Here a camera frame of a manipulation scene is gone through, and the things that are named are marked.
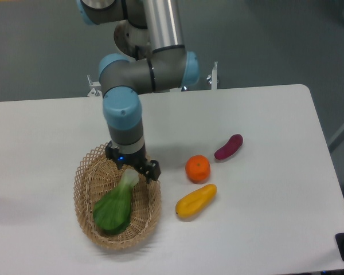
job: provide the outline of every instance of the purple sweet potato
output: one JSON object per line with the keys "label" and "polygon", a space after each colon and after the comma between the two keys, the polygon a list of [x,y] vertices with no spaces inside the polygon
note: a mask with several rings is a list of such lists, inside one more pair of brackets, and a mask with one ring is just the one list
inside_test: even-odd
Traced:
{"label": "purple sweet potato", "polygon": [[217,160],[223,160],[232,156],[243,144],[243,137],[241,135],[233,135],[228,142],[220,148],[215,154]]}

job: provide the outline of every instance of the gray floor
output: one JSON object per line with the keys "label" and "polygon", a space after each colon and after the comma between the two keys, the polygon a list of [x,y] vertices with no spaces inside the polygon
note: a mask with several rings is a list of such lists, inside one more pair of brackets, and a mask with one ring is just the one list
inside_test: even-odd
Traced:
{"label": "gray floor", "polygon": [[[220,88],[297,84],[329,139],[344,121],[344,23],[330,0],[180,0],[186,46]],[[85,96],[86,75],[116,52],[115,23],[83,24],[75,1],[0,3],[0,101]],[[204,79],[194,89],[205,89]],[[344,190],[344,143],[332,155]]]}

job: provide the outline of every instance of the fake fruit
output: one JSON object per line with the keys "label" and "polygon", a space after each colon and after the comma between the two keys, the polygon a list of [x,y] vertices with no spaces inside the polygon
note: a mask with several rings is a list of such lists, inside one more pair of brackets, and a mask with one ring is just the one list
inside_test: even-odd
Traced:
{"label": "fake fruit", "polygon": [[126,169],[120,183],[94,205],[94,223],[106,234],[120,234],[129,226],[132,189],[138,182],[139,173]]}
{"label": "fake fruit", "polygon": [[203,210],[217,193],[217,186],[206,186],[183,197],[176,204],[176,213],[180,218],[188,218]]}
{"label": "fake fruit", "polygon": [[187,161],[185,171],[190,180],[198,183],[210,175],[210,163],[204,156],[193,156]]}
{"label": "fake fruit", "polygon": [[233,135],[228,142],[214,154],[217,160],[223,160],[232,156],[243,144],[241,135]]}

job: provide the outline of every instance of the blue joint cap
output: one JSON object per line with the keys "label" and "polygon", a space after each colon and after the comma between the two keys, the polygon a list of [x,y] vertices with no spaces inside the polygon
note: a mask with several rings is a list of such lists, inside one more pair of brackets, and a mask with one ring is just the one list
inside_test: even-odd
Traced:
{"label": "blue joint cap", "polygon": [[198,83],[200,79],[200,68],[197,56],[194,52],[187,52],[186,68],[183,74],[181,87]]}
{"label": "blue joint cap", "polygon": [[87,16],[87,14],[85,13],[83,5],[81,4],[81,0],[76,0],[76,4],[78,5],[78,9],[80,11],[81,17],[83,18],[83,21],[87,25],[95,25],[94,22],[92,20],[90,20],[89,17]]}
{"label": "blue joint cap", "polygon": [[112,53],[109,54],[105,57],[102,58],[101,62],[99,62],[99,66],[98,66],[98,77],[101,78],[101,74],[103,72],[103,70],[108,66],[111,65],[112,63],[116,62],[116,61],[127,61],[129,62],[129,60],[127,59],[127,57],[122,56],[121,54],[118,53]]}
{"label": "blue joint cap", "polygon": [[103,99],[103,115],[114,129],[126,131],[142,119],[142,104],[138,94],[129,87],[109,90]]}

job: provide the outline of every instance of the robotic arm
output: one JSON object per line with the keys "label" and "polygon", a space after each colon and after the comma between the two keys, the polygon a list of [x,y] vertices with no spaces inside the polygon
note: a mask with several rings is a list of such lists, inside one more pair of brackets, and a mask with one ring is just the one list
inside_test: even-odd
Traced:
{"label": "robotic arm", "polygon": [[127,164],[147,181],[161,171],[146,159],[142,106],[144,93],[193,85],[199,80],[197,57],[183,43],[177,0],[77,0],[89,25],[122,21],[115,29],[118,48],[135,58],[110,54],[99,64],[103,114],[111,135],[106,156],[118,166]]}

